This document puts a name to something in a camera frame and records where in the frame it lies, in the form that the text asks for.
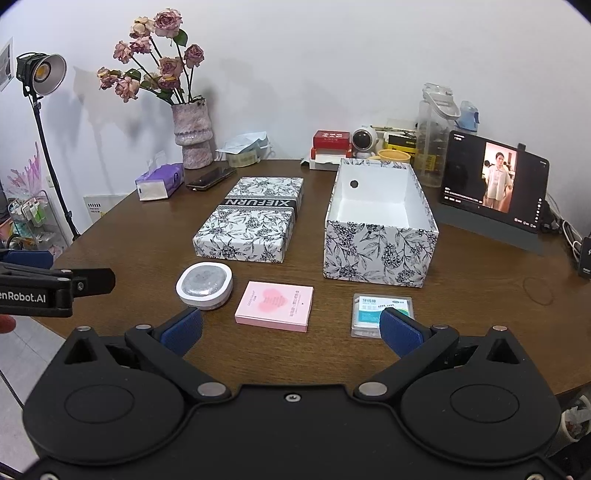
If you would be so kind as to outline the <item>person's hand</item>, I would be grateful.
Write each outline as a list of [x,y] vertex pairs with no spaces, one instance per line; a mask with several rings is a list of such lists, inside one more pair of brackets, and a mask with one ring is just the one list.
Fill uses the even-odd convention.
[[7,334],[16,328],[16,320],[8,315],[0,315],[0,333]]

